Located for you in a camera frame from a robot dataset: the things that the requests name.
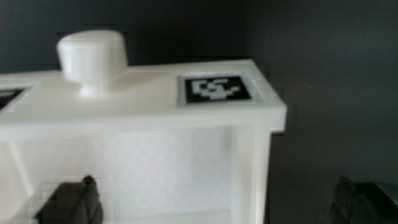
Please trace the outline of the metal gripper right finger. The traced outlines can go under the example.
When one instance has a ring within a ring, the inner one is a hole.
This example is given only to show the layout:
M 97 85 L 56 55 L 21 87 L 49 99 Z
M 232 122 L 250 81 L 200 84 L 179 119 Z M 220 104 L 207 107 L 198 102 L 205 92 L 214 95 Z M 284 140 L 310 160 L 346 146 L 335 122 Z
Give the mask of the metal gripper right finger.
M 398 224 L 398 185 L 340 177 L 328 210 L 330 224 Z

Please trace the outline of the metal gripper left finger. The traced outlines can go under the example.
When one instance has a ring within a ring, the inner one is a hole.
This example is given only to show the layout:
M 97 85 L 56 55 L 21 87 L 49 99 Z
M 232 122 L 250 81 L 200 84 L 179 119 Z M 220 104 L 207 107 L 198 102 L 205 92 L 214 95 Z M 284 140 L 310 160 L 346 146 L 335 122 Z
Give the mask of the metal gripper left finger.
M 102 224 L 97 184 L 90 175 L 62 182 L 33 216 L 38 224 Z

